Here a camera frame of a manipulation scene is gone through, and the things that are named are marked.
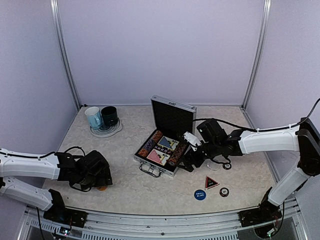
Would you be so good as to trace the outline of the aluminium poker case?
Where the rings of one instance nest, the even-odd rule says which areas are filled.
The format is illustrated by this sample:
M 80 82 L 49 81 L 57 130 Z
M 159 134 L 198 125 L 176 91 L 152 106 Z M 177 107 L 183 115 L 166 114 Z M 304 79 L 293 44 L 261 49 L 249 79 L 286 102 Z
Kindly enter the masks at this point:
M 178 162 L 189 148 L 186 132 L 194 133 L 197 108 L 162 96 L 151 97 L 155 130 L 134 154 L 139 169 L 154 178 L 173 177 Z

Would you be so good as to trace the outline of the blue small blind button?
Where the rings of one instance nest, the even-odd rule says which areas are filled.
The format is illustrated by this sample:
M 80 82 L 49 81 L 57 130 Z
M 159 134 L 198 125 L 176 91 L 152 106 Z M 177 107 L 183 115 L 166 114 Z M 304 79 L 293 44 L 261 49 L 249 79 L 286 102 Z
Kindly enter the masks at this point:
M 203 201 L 206 198 L 206 196 L 206 192 L 202 189 L 198 189 L 194 192 L 194 198 L 198 201 Z

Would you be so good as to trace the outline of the blue playing card deck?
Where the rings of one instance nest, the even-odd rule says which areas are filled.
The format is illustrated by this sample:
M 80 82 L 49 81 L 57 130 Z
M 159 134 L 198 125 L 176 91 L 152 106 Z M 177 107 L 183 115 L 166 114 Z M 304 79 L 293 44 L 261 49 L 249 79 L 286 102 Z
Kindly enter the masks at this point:
M 179 145 L 179 143 L 180 142 L 178 140 L 163 136 L 159 140 L 158 145 L 161 146 L 162 148 L 166 148 L 170 151 L 174 151 L 177 148 L 177 146 Z

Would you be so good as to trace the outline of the red playing card deck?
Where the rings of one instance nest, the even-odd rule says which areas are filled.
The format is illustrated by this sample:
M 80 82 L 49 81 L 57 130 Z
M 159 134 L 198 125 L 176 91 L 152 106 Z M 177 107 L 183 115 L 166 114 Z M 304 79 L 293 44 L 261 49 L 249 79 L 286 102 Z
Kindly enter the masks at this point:
M 172 151 L 162 152 L 160 150 L 153 149 L 146 158 L 148 160 L 151 160 L 152 162 L 155 162 L 164 166 L 172 154 L 173 154 Z

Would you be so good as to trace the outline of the red triangular button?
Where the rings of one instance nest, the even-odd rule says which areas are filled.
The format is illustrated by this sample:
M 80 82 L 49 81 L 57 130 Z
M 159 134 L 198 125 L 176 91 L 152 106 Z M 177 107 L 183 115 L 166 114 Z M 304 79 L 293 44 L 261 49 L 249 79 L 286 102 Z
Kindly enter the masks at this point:
M 205 190 L 209 190 L 209 189 L 217 187 L 219 185 L 220 184 L 217 181 L 215 181 L 214 179 L 212 179 L 211 177 L 209 177 L 209 176 L 205 177 L 205 187 L 204 187 Z

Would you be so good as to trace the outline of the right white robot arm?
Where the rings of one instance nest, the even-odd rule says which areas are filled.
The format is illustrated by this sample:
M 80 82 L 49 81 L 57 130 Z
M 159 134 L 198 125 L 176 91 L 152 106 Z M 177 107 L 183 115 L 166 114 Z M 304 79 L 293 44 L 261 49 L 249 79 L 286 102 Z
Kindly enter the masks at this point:
M 320 173 L 320 134 L 312 121 L 305 117 L 298 123 L 269 129 L 251 129 L 237 126 L 227 134 L 221 127 L 222 120 L 203 118 L 197 126 L 202 139 L 190 132 L 183 138 L 190 145 L 177 166 L 188 172 L 200 167 L 207 159 L 214 161 L 222 156 L 239 157 L 256 152 L 299 152 L 299 161 L 285 176 L 264 195 L 256 208 L 256 218 L 266 222 L 279 209 L 285 199 L 297 191 L 310 177 Z

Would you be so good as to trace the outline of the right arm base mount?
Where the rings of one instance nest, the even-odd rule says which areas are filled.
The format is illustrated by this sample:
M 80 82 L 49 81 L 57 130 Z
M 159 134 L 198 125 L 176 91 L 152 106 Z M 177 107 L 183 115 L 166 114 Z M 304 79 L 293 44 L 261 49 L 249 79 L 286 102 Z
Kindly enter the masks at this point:
M 282 212 L 279 207 L 257 207 L 250 210 L 240 211 L 238 216 L 241 226 L 244 228 L 273 221 L 276 220 L 276 218 L 280 219 L 282 218 Z

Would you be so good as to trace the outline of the clear round dealer button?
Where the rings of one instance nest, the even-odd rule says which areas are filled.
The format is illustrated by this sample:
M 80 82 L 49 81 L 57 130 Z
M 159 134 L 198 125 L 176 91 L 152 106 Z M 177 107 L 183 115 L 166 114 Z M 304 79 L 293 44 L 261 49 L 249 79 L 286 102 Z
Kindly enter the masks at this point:
M 211 171 L 218 171 L 221 167 L 221 164 L 213 162 L 211 160 L 209 160 L 206 165 Z

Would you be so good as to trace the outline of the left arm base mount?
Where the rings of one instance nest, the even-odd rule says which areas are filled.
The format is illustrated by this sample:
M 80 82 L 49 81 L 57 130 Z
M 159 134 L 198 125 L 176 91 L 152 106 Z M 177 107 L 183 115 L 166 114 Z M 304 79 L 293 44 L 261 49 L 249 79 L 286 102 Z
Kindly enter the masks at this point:
M 63 225 L 83 228 L 88 213 L 85 211 L 66 208 L 62 211 L 45 211 L 43 218 Z

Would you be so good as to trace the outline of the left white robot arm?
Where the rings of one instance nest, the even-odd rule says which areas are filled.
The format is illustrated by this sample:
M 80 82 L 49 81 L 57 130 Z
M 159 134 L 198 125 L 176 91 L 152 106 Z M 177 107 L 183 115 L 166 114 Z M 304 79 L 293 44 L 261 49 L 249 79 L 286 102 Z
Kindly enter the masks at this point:
M 0 194 L 37 207 L 63 223 L 70 218 L 61 194 L 53 189 L 42 189 L 18 180 L 35 177 L 67 182 L 80 192 L 111 186 L 110 165 L 104 156 L 93 150 L 72 155 L 69 150 L 44 155 L 0 150 Z

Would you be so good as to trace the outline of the orange round button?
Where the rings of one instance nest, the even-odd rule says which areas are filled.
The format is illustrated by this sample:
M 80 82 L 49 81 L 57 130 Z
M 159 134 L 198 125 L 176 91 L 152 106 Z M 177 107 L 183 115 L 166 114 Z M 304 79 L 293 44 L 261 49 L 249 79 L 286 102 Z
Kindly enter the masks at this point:
M 107 186 L 101 186 L 101 187 L 97 187 L 96 189 L 99 191 L 105 191 L 108 187 Z

